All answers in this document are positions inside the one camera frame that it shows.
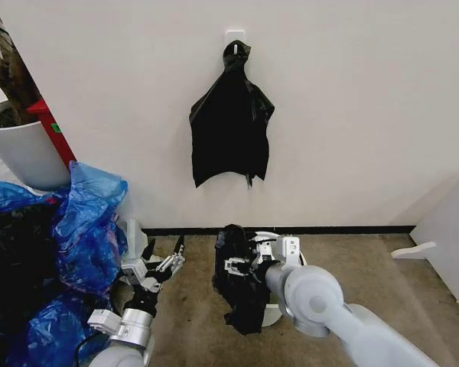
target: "potted plant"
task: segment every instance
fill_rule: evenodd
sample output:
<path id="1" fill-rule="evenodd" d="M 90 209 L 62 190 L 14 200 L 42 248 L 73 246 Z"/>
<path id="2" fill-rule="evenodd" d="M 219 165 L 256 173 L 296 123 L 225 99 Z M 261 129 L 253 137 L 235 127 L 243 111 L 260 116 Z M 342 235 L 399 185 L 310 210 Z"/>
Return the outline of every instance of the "potted plant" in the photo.
<path id="1" fill-rule="evenodd" d="M 27 112 L 41 98 L 21 55 L 0 19 L 0 158 L 24 184 L 53 190 L 70 175 L 42 124 Z"/>

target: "black plastic bag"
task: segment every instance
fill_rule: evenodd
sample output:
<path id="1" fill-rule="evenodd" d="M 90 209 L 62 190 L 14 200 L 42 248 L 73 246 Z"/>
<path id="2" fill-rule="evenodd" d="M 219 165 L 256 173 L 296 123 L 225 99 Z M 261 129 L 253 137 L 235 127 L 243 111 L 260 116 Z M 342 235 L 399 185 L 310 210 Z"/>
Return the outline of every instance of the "black plastic bag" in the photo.
<path id="1" fill-rule="evenodd" d="M 243 42 L 230 43 L 223 53 L 223 74 L 190 111 L 196 187 L 223 172 L 246 176 L 249 186 L 255 176 L 265 179 L 269 161 L 266 129 L 274 105 L 246 79 L 244 65 L 249 53 L 250 47 Z"/>
<path id="2" fill-rule="evenodd" d="M 224 315 L 227 325 L 241 334 L 260 333 L 265 313 L 265 306 L 270 299 L 270 290 L 264 281 L 252 275 L 239 276 L 229 274 L 224 269 L 224 261 L 229 258 L 246 258 L 253 261 L 255 245 L 247 239 L 256 236 L 254 232 L 245 232 L 240 226 L 230 224 L 219 232 L 214 248 L 216 249 L 213 286 L 231 306 L 231 312 Z"/>
<path id="3" fill-rule="evenodd" d="M 0 333 L 20 331 L 49 301 L 44 287 L 57 276 L 50 232 L 58 206 L 35 204 L 0 213 Z"/>

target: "concrete floor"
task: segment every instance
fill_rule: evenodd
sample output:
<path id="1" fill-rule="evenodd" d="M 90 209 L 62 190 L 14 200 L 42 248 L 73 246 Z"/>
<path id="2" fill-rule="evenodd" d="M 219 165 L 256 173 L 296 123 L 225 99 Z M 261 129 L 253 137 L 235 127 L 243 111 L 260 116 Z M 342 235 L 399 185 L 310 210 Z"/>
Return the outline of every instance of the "concrete floor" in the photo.
<path id="1" fill-rule="evenodd" d="M 389 256 L 412 245 L 407 235 L 299 237 L 308 262 L 337 277 L 347 302 L 373 310 L 439 365 L 459 366 L 456 300 L 426 261 Z M 169 255 L 176 239 L 157 238 L 155 253 Z M 213 236 L 186 237 L 187 261 L 159 297 L 154 367 L 352 365 L 337 337 L 306 337 L 285 318 L 249 336 L 225 325 L 229 306 L 211 284 L 214 242 Z"/>

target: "blue plastic bag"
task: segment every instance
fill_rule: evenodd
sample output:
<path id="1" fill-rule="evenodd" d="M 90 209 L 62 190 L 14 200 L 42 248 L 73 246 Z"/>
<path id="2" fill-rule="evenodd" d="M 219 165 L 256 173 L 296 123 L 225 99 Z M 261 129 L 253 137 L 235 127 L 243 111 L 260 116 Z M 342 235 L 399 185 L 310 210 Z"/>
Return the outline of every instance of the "blue plastic bag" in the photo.
<path id="1" fill-rule="evenodd" d="M 68 187 L 64 187 L 55 193 L 38 196 L 25 187 L 0 181 L 0 212 L 8 212 L 9 210 L 39 203 L 61 203 L 67 197 L 68 190 Z"/>
<path id="2" fill-rule="evenodd" d="M 87 320 L 95 308 L 110 308 L 106 300 L 86 301 L 72 291 L 61 294 L 39 311 L 12 343 L 6 364 L 11 367 L 71 367 L 75 348 L 92 335 Z M 80 362 L 100 351 L 106 336 L 95 336 L 79 351 Z"/>
<path id="3" fill-rule="evenodd" d="M 60 280 L 78 291 L 104 295 L 126 248 L 114 212 L 128 183 L 78 162 L 70 162 L 70 172 L 71 190 L 60 209 L 63 218 L 53 230 Z"/>

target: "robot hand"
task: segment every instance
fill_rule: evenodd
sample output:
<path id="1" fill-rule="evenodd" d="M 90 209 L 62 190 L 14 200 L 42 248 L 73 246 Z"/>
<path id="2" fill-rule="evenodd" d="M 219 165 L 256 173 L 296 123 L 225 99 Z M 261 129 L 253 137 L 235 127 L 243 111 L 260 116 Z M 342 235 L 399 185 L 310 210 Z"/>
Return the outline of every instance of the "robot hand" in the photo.
<path id="1" fill-rule="evenodd" d="M 359 367 L 438 367 L 372 311 L 346 304 L 332 274 L 318 266 L 302 265 L 299 238 L 256 234 L 249 240 L 253 256 L 228 258 L 225 269 L 229 274 L 265 282 L 296 329 L 315 337 L 333 332 Z"/>
<path id="2" fill-rule="evenodd" d="M 179 271 L 185 262 L 184 237 L 181 236 L 174 253 L 163 261 L 149 262 L 154 242 L 150 242 L 142 258 L 124 261 L 122 271 L 135 291 L 124 306 L 122 317 L 110 310 L 94 310 L 88 323 L 108 334 L 111 346 L 104 349 L 90 367 L 148 366 L 155 346 L 151 322 L 156 316 L 156 303 L 161 284 Z"/>

